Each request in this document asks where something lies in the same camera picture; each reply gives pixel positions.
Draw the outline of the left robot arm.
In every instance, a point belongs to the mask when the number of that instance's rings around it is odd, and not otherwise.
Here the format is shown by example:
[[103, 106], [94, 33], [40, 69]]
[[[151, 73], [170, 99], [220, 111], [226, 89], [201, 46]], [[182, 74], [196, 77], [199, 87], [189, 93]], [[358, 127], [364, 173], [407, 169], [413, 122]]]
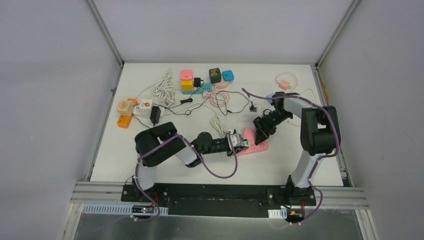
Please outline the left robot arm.
[[[188, 168], [202, 164], [214, 177], [229, 179], [238, 169], [237, 153], [246, 149], [242, 135], [235, 130], [228, 131], [221, 138], [213, 138], [209, 132], [203, 131], [189, 141], [179, 134], [172, 122], [144, 130], [135, 136], [134, 141], [138, 158], [133, 177], [133, 195], [143, 203], [152, 198], [157, 166], [169, 158], [176, 157]], [[204, 155], [219, 153], [226, 153], [235, 159], [234, 170], [228, 176], [214, 173], [203, 158]]]

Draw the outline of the pink charger plug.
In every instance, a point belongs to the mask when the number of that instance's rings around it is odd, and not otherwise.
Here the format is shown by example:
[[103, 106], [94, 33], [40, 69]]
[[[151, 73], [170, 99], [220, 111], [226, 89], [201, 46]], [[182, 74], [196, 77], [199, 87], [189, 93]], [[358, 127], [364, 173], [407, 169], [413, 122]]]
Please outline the pink charger plug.
[[292, 86], [291, 86], [291, 84], [290, 84], [290, 82], [289, 81], [286, 81], [286, 80], [282, 80], [279, 84], [278, 84], [278, 86], [281, 88], [281, 89], [283, 89], [283, 90], [290, 90], [291, 88], [292, 88]]

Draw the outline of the blue charger plug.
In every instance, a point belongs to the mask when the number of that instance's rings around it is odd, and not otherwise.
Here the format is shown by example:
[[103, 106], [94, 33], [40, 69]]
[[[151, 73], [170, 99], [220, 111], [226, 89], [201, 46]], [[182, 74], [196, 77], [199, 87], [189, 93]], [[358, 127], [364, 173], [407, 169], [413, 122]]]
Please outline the blue charger plug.
[[273, 102], [273, 98], [275, 97], [275, 93], [273, 92], [273, 93], [270, 93], [270, 94], [268, 94], [267, 96], [267, 101], [270, 103], [270, 104], [272, 104], [272, 102]]

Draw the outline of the green charger plug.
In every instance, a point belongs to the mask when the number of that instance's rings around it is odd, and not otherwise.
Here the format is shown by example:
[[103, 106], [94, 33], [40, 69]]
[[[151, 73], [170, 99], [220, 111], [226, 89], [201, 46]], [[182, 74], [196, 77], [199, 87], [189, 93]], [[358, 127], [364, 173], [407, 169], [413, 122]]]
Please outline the green charger plug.
[[243, 139], [240, 144], [243, 148], [249, 148], [251, 146], [248, 139]]

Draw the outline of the pink triangular power strip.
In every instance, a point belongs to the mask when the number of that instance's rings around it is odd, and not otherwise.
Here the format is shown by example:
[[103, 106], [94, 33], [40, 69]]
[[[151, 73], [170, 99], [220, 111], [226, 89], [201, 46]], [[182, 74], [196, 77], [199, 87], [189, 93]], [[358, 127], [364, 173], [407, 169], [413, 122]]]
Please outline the pink triangular power strip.
[[249, 154], [255, 154], [255, 153], [260, 153], [260, 152], [265, 152], [269, 149], [270, 145], [267, 141], [263, 141], [259, 144], [255, 144], [255, 140], [256, 140], [256, 132], [254, 129], [250, 128], [250, 127], [246, 127], [242, 137], [244, 139], [247, 139], [249, 142], [249, 147], [247, 149], [244, 149], [242, 151], [240, 151], [237, 155], [238, 156], [242, 156], [242, 155], [249, 155]]

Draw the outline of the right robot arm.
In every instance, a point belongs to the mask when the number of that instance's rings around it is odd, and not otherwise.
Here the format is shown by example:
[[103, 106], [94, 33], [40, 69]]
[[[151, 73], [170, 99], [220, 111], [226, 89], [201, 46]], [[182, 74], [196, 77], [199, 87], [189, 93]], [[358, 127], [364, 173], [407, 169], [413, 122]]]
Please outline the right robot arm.
[[253, 120], [255, 144], [270, 138], [277, 126], [287, 119], [298, 117], [300, 144], [303, 149], [294, 172], [289, 175], [282, 191], [284, 204], [299, 205], [315, 203], [311, 185], [316, 170], [324, 158], [334, 157], [340, 151], [341, 134], [337, 110], [332, 105], [320, 106], [298, 93], [275, 92], [267, 100], [274, 107]]

